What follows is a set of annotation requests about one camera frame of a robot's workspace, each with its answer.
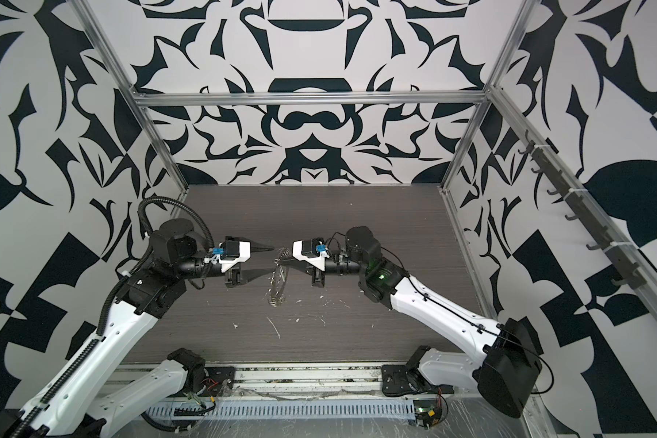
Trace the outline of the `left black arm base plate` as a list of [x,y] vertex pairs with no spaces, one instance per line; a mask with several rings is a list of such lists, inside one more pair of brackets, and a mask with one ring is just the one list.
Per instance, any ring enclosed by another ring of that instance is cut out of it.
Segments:
[[202,397],[217,397],[230,394],[235,388],[234,366],[207,366],[204,368],[199,388],[195,392]]

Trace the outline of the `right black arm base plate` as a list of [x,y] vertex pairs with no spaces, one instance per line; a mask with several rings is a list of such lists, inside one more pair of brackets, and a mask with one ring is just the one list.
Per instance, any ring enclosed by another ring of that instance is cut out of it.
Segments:
[[418,394],[453,394],[451,385],[433,385],[406,365],[381,366],[381,392],[386,397],[403,397]]

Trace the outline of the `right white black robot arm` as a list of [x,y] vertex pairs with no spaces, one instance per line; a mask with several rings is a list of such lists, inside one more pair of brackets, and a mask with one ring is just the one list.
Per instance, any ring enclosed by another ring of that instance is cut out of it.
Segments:
[[350,228],[343,237],[337,250],[320,237],[296,241],[277,262],[309,275],[316,287],[330,275],[357,277],[370,301],[415,319],[465,354],[456,361],[435,348],[420,348],[405,366],[407,380],[476,391],[498,412],[521,417],[547,365],[531,331],[514,319],[478,315],[428,288],[367,226]]

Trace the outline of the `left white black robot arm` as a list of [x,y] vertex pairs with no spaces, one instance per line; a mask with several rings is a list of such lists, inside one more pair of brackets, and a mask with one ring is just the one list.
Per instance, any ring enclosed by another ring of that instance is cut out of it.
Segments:
[[226,237],[217,245],[200,217],[144,220],[149,243],[133,271],[107,297],[98,326],[59,374],[22,408],[0,412],[0,437],[111,437],[162,399],[204,390],[202,357],[180,348],[152,372],[115,393],[100,390],[122,360],[194,280],[245,284],[240,266],[268,245]]

